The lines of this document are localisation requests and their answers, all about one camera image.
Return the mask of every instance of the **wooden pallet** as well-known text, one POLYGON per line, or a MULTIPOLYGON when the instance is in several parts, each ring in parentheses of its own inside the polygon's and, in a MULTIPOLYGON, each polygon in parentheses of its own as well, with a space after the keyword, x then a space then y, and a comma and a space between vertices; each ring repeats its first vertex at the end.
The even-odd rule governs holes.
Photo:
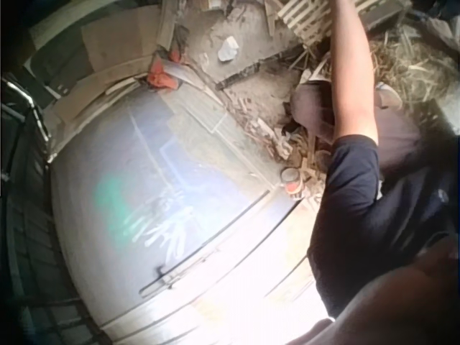
MULTIPOLYGON (((360 15, 381 6, 386 0, 354 0, 360 15)), ((331 35, 331 9, 328 0, 290 0, 278 17, 307 46, 331 35)))

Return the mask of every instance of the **black t-shirt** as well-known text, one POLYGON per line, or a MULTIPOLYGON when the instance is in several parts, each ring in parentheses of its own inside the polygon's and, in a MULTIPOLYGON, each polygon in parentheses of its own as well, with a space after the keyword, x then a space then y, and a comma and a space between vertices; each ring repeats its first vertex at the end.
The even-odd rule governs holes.
POLYGON ((308 249, 329 315, 337 317, 369 281, 458 234, 458 155, 447 156, 387 181, 377 200, 377 145, 362 135, 336 140, 308 249))

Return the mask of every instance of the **paint can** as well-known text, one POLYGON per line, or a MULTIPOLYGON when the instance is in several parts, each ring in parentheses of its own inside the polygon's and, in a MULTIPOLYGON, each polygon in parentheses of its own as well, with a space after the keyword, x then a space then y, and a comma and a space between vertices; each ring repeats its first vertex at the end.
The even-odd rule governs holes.
POLYGON ((287 167, 281 172, 281 182, 285 186, 286 193, 293 200, 303 198, 303 180, 299 169, 287 167))

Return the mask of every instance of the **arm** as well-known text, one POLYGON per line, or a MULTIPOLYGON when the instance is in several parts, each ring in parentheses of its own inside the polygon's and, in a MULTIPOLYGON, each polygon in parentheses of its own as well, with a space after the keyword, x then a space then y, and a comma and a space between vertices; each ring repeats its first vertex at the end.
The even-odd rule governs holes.
POLYGON ((361 134, 378 143, 369 43, 352 0, 329 0, 335 139, 361 134))

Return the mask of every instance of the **man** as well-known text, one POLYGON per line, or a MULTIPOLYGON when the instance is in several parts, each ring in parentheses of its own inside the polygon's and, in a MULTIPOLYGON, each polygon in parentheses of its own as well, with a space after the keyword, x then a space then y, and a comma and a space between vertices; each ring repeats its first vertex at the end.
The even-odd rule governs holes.
MULTIPOLYGON (((459 325, 457 143, 436 163, 426 160, 402 175, 419 134, 395 116, 394 101, 382 106, 388 93, 374 97, 369 43, 354 2, 330 0, 330 5, 335 126, 299 115, 298 104, 297 113, 291 105, 293 117, 309 132, 327 136, 333 129, 308 258, 336 322, 321 321, 294 344, 450 342, 459 325), (388 126, 376 123, 377 113, 391 108, 388 126), (386 186, 377 200, 380 173, 386 186)), ((327 85, 308 87, 304 96, 327 98, 327 85)), ((316 99, 327 117, 324 102, 316 99)))

